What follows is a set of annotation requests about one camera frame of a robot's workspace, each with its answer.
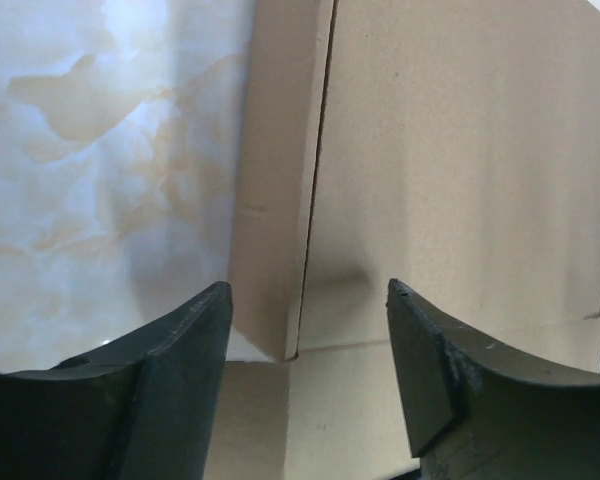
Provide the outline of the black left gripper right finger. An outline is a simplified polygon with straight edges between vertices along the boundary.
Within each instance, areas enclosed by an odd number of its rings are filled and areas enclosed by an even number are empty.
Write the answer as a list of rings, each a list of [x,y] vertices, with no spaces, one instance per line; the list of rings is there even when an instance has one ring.
[[[555,363],[398,279],[387,318],[413,479],[600,479],[600,370]]]

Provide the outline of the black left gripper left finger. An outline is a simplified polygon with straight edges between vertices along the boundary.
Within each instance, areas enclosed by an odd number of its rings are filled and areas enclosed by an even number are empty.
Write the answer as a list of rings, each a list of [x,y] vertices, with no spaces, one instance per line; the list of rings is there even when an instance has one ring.
[[[229,284],[48,370],[0,374],[0,479],[200,479]]]

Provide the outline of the brown cardboard box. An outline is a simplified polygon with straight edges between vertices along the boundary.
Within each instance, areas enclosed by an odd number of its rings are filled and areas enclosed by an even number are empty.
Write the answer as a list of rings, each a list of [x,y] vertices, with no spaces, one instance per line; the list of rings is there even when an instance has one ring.
[[[416,466],[397,278],[600,367],[600,1],[260,1],[208,479]]]

